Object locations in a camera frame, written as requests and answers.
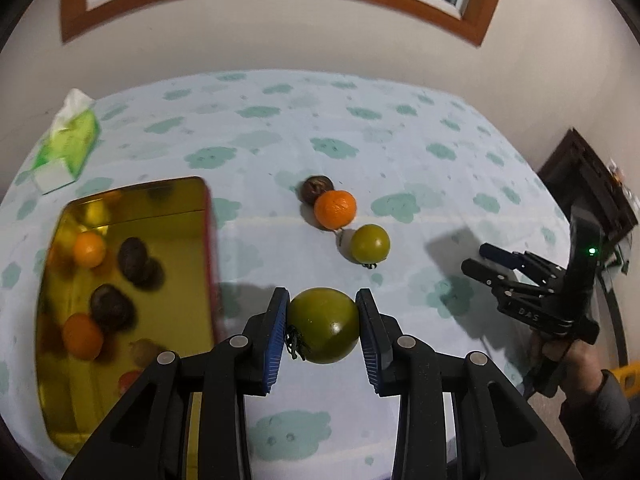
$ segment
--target tomato stem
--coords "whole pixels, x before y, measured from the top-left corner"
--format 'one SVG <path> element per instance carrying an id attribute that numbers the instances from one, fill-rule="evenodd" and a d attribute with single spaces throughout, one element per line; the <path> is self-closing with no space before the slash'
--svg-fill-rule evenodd
<path id="1" fill-rule="evenodd" d="M 285 330 L 284 344 L 287 347 L 287 352 L 289 352 L 293 359 L 297 359 L 298 354 L 300 354 L 302 360 L 306 361 L 303 349 L 309 348 L 309 346 L 302 339 L 300 331 L 293 325 L 287 326 Z"/>

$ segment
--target wooden furniture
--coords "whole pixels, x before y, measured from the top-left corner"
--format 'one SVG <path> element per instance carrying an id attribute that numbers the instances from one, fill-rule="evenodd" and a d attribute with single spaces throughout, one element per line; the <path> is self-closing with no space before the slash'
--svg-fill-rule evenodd
<path id="1" fill-rule="evenodd" d="M 622 186 L 573 128 L 567 131 L 538 176 L 567 218 L 575 202 L 595 215 L 605 234 L 603 256 L 611 254 L 616 244 L 638 225 Z"/>

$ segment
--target green tomato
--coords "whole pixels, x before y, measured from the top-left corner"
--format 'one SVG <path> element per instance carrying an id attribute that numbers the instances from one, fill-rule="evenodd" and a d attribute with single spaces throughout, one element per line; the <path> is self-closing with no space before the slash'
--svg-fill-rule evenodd
<path id="1" fill-rule="evenodd" d="M 389 235 L 379 225 L 363 225 L 351 238 L 351 256 L 363 265 L 377 264 L 385 260 L 389 249 L 391 249 Z"/>
<path id="2" fill-rule="evenodd" d="M 304 290 L 287 309 L 287 335 L 294 333 L 293 350 L 303 359 L 335 363 L 356 346 L 360 336 L 358 307 L 349 296 L 333 288 Z"/>

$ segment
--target white wall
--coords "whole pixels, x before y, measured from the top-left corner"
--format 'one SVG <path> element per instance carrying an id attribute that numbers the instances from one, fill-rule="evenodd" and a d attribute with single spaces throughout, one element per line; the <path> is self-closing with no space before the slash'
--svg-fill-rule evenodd
<path id="1" fill-rule="evenodd" d="M 481 48 L 353 0 L 175 0 L 64 46 L 59 12 L 60 0 L 35 0 L 0 53 L 0 192 L 71 87 L 99 98 L 235 68 L 348 72 L 453 92 L 534 168 L 574 126 L 640 192 L 640 50 L 609 0 L 500 0 Z M 623 302 L 640 292 L 624 281 Z M 627 326 L 640 327 L 633 311 Z M 632 353 L 640 358 L 640 340 Z"/>

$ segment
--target gold tray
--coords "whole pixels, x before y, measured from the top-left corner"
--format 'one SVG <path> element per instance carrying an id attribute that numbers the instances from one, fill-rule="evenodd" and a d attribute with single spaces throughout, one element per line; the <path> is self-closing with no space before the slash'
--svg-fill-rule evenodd
<path id="1" fill-rule="evenodd" d="M 36 318 L 36 374 L 50 439 L 75 454 L 117 402 L 118 378 L 136 369 L 129 343 L 149 338 L 188 356 L 209 351 L 216 334 L 216 297 L 210 254 L 210 197 L 204 181 L 180 178 L 110 190 L 69 203 L 47 254 Z M 84 269 L 72 259 L 78 233 L 96 230 L 107 245 L 100 266 Z M 116 254 L 128 237 L 139 237 L 160 261 L 164 283 L 149 292 L 118 270 Z M 111 283 L 129 296 L 137 323 L 107 336 L 100 356 L 81 361 L 67 354 L 62 325 L 89 312 L 96 287 Z M 188 473 L 197 462 L 199 398 L 191 410 Z"/>

